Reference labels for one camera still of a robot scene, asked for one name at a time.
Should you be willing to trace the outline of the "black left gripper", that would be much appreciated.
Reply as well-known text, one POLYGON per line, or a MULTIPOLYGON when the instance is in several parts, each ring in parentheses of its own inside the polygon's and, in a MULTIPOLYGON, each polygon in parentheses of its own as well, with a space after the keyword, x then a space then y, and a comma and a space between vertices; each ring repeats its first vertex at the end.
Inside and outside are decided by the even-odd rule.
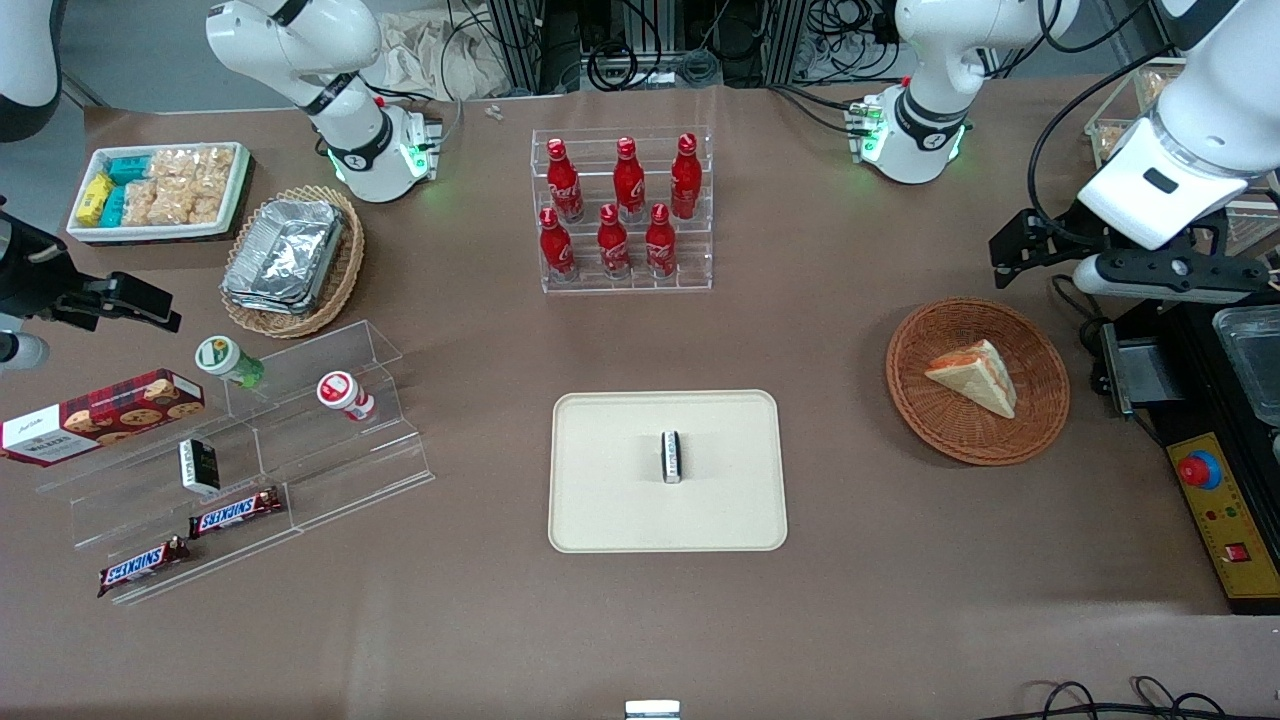
MULTIPOLYGON (((1231 263, 1231 258, 1225 254, 1229 225, 1224 210, 1193 220, 1156 250, 1146 249, 1114 229, 1079 200, 1060 217, 1060 224, 1078 237, 1079 243, 1093 247, 1100 255, 1101 265, 1172 265, 1176 261, 1187 265, 1229 265, 1231 263)), ((1046 252, 1068 252, 1076 246, 1074 240, 1055 229, 1050 220, 1030 208, 1018 213, 1014 225, 1014 234, 996 234, 989 241, 989 264, 997 290, 1007 288, 1023 272, 1043 266, 1046 252)))

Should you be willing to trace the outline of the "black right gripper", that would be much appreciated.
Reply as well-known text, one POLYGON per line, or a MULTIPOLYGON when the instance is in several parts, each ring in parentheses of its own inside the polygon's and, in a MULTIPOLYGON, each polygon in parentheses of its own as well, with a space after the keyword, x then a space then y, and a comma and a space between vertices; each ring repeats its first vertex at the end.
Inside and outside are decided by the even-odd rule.
POLYGON ((111 273, 99 282, 100 306, 60 299, 77 287, 77 269, 67 246, 5 211, 1 229, 4 315, 26 319, 52 306, 54 322, 86 332, 96 332, 104 319, 138 322, 174 334, 180 329, 182 315, 172 311, 173 296, 128 273, 111 273))

